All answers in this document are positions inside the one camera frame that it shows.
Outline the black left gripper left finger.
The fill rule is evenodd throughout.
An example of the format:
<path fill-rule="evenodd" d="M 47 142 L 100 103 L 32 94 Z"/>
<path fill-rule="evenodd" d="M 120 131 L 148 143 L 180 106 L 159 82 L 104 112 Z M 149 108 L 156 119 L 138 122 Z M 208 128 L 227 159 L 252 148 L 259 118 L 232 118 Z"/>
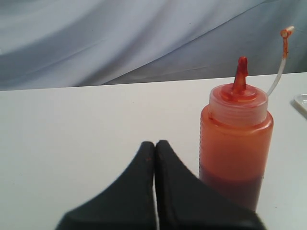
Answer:
<path fill-rule="evenodd" d="M 154 150 L 143 142 L 125 171 L 103 192 L 67 212 L 58 230 L 154 230 Z"/>

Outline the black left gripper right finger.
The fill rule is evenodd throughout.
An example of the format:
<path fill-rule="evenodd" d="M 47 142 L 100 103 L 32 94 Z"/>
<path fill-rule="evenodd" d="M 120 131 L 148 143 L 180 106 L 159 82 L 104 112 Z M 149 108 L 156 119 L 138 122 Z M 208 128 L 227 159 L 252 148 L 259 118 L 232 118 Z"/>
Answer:
<path fill-rule="evenodd" d="M 240 207 L 200 181 L 168 141 L 155 146 L 154 180 L 162 230 L 264 230 L 253 211 Z"/>

